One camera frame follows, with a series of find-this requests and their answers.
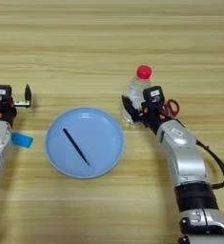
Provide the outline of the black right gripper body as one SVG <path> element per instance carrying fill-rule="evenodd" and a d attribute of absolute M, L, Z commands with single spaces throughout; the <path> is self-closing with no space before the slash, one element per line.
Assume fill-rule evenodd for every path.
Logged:
<path fill-rule="evenodd" d="M 163 105 L 160 103 L 149 105 L 143 102 L 142 107 L 137 110 L 137 113 L 139 121 L 154 133 L 158 132 L 162 124 L 171 120 L 171 118 L 164 113 Z"/>

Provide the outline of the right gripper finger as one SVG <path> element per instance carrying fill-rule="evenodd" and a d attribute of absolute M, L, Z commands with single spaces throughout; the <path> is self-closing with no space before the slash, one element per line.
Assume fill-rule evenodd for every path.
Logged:
<path fill-rule="evenodd" d="M 126 122 L 137 122 L 139 112 L 138 110 L 132 105 L 131 99 L 123 95 L 122 96 L 122 104 L 123 104 L 123 116 Z"/>

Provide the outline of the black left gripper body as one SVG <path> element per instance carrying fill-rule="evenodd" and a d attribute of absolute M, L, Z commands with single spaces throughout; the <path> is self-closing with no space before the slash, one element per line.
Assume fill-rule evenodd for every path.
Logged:
<path fill-rule="evenodd" d="M 31 106 L 30 101 L 19 100 L 10 101 L 8 103 L 0 103 L 0 121 L 8 122 L 13 126 L 13 121 L 17 115 L 17 107 L 29 108 Z"/>

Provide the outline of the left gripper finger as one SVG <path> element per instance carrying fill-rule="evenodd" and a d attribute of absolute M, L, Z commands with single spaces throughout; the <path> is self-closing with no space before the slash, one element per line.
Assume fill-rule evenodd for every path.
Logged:
<path fill-rule="evenodd" d="M 31 87 L 29 84 L 27 84 L 25 88 L 25 102 L 26 102 L 26 108 L 31 107 Z"/>

